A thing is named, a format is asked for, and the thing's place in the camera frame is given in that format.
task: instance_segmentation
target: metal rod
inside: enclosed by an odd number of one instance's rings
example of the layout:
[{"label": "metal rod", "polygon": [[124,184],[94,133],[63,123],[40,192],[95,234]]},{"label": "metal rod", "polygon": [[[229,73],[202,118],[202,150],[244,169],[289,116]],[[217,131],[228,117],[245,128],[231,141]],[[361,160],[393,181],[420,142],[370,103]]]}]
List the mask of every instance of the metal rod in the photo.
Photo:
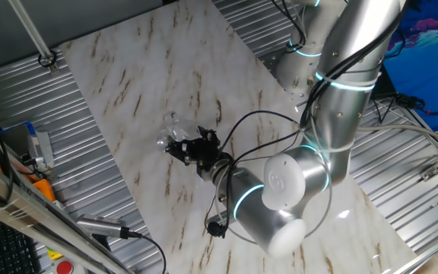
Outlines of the metal rod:
[{"label": "metal rod", "polygon": [[[0,208],[0,221],[19,232],[51,247],[64,256],[69,256],[83,267],[99,274],[106,274],[105,266],[114,273],[130,273],[108,250],[93,238],[79,233],[77,225],[68,216],[59,212],[31,184],[21,178],[23,185],[13,185],[8,206]],[[8,178],[0,173],[0,198],[8,191]],[[44,229],[51,229],[54,235]]]},{"label": "metal rod", "polygon": [[43,38],[40,36],[40,33],[38,32],[37,28],[33,24],[30,16],[28,16],[27,11],[24,9],[23,4],[21,4],[20,0],[8,0],[11,7],[14,9],[14,12],[20,18],[21,23],[23,24],[24,28],[27,30],[28,35],[30,35],[31,40],[35,44],[36,48],[42,55],[42,57],[50,63],[53,60],[53,54],[50,52],[50,49],[48,46],[46,46],[45,41],[43,41]]}]

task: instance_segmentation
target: blue object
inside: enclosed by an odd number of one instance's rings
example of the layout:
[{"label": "blue object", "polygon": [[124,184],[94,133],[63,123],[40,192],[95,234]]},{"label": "blue object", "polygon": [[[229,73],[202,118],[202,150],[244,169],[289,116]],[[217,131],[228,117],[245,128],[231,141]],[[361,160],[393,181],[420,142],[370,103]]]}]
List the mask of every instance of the blue object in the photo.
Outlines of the blue object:
[{"label": "blue object", "polygon": [[[27,126],[27,128],[28,128],[28,132],[30,132],[31,135],[36,135],[36,134],[37,134],[36,131],[35,131],[35,128],[33,127],[33,125],[32,125],[30,122],[25,121],[25,122],[22,122],[22,123],[20,123],[20,124],[17,124],[16,126],[20,126],[20,125],[25,125],[25,126]],[[10,128],[3,129],[0,133],[2,134],[2,133],[4,133],[4,132],[7,132],[8,130],[13,129],[13,128],[16,127],[16,126],[12,126],[12,127],[10,127]]]},{"label": "blue object", "polygon": [[[398,93],[419,97],[426,103],[425,110],[438,112],[438,0],[420,0],[418,6],[421,11],[408,10],[400,23],[405,48],[387,59],[385,67]],[[393,35],[387,56],[396,54],[401,44],[401,37]],[[438,131],[438,116],[417,112]]]}]

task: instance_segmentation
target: metal panel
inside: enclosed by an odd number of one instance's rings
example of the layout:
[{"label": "metal panel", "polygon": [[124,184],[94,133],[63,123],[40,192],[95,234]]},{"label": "metal panel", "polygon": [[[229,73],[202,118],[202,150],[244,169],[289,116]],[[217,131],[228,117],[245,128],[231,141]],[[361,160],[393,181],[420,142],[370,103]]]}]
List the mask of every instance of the metal panel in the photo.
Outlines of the metal panel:
[{"label": "metal panel", "polygon": [[[382,115],[389,102],[381,102]],[[378,125],[369,105],[362,126]],[[383,124],[416,124],[395,107]],[[438,151],[422,134],[401,129],[359,132],[351,152],[351,174],[415,252],[438,237],[438,176],[425,182],[421,173],[438,162]]]},{"label": "metal panel", "polygon": [[[257,56],[283,49],[290,38],[292,23],[271,0],[213,1],[243,42]],[[288,10],[295,14],[288,3]]]},{"label": "metal panel", "polygon": [[[121,218],[132,230],[148,234],[118,167],[59,49],[60,72],[50,74],[33,56],[0,68],[0,125],[30,121],[49,133],[58,180],[57,199],[70,216],[81,214]],[[144,240],[110,239],[109,245],[128,268],[160,271],[158,249]],[[44,272],[51,272],[43,245],[36,243]]]}]

